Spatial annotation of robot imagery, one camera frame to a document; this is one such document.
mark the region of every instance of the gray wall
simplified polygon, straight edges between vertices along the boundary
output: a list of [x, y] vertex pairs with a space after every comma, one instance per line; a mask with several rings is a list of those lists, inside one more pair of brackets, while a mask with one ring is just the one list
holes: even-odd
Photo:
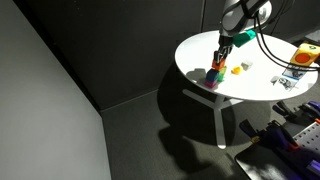
[[0, 24], [0, 179], [111, 179], [99, 114], [10, 0]]
[[[157, 89], [178, 44], [200, 32], [203, 3], [203, 31], [219, 29], [224, 5], [224, 0], [25, 1], [100, 109]], [[277, 10], [279, 1], [271, 1]], [[296, 0], [274, 36], [299, 39], [315, 28], [318, 22], [310, 17], [319, 17], [319, 9], [319, 0]]]

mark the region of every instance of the floor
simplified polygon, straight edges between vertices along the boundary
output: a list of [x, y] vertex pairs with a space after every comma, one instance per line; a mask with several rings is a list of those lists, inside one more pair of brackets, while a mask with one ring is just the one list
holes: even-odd
[[[242, 102], [222, 111], [227, 148], [216, 146], [213, 112], [182, 94], [187, 88], [203, 92], [183, 78], [177, 83], [102, 111], [111, 175], [114, 180], [247, 179], [234, 156], [250, 146], [238, 128], [248, 119], [264, 129], [271, 120], [284, 119], [272, 111], [276, 102]], [[289, 108], [320, 101], [318, 79], [307, 93], [285, 100]]]

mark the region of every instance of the yellow block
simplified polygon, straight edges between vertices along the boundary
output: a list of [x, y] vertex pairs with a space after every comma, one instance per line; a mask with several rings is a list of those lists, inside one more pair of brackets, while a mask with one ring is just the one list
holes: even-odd
[[298, 65], [309, 66], [320, 55], [320, 47], [302, 43], [292, 56], [290, 62]]

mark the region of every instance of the white round table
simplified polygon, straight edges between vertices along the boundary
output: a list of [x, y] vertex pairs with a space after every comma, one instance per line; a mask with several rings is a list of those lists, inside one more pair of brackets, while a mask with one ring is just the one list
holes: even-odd
[[[283, 40], [267, 35], [264, 35], [264, 38], [270, 51], [288, 62], [297, 50], [297, 47]], [[221, 109], [243, 100], [276, 101], [298, 96], [316, 83], [318, 72], [307, 72], [290, 91], [275, 87], [271, 81], [281, 76], [285, 68], [269, 60], [261, 51], [255, 38], [240, 48], [234, 46], [226, 60], [227, 71], [224, 81], [210, 89], [204, 85], [204, 81], [206, 72], [211, 68], [213, 52], [219, 48], [218, 41], [219, 31], [192, 36], [178, 46], [175, 60], [181, 73], [188, 80], [206, 91], [217, 94], [215, 102], [211, 102], [189, 90], [183, 90], [184, 94], [213, 108], [217, 145], [224, 149], [226, 143]], [[240, 66], [243, 61], [251, 61], [252, 67], [248, 71], [242, 71], [240, 75], [232, 74], [232, 68]]]

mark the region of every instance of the table leg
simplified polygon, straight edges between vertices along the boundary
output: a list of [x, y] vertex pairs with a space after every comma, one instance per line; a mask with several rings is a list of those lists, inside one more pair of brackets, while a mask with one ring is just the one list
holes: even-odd
[[226, 140], [225, 140], [225, 134], [224, 134], [224, 128], [223, 128], [223, 122], [222, 122], [222, 114], [221, 110], [223, 108], [238, 104], [242, 102], [242, 100], [238, 99], [229, 99], [228, 101], [224, 101], [225, 97], [217, 95], [215, 102], [209, 101], [187, 89], [184, 89], [182, 91], [185, 95], [189, 96], [190, 98], [197, 100], [198, 102], [210, 107], [214, 111], [214, 123], [216, 128], [216, 140], [217, 140], [217, 146], [220, 149], [226, 148]]

